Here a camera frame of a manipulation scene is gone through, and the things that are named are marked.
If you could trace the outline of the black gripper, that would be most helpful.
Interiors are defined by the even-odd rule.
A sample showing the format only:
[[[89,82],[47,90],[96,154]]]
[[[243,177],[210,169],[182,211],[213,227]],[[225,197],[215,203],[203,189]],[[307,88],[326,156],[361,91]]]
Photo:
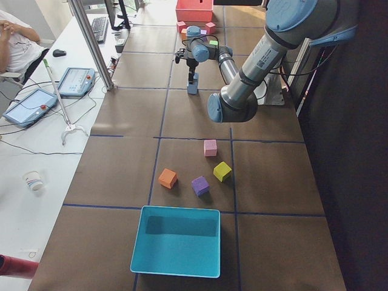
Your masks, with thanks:
[[[186,59],[186,64],[189,67],[188,83],[193,84],[195,69],[198,66],[198,62],[195,59],[188,58],[188,59]]]

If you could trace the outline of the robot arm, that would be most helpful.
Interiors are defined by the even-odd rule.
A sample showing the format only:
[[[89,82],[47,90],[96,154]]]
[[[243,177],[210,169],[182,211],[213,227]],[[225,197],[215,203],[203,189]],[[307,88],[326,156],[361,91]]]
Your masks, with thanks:
[[[270,1],[264,35],[240,69],[231,48],[204,42],[196,26],[188,28],[175,62],[186,60],[191,84],[199,63],[216,60],[226,85],[210,95],[208,116],[213,122],[246,122],[257,111],[255,89],[288,50],[296,49],[306,38],[312,47],[347,42],[355,36],[359,10],[359,1]]]

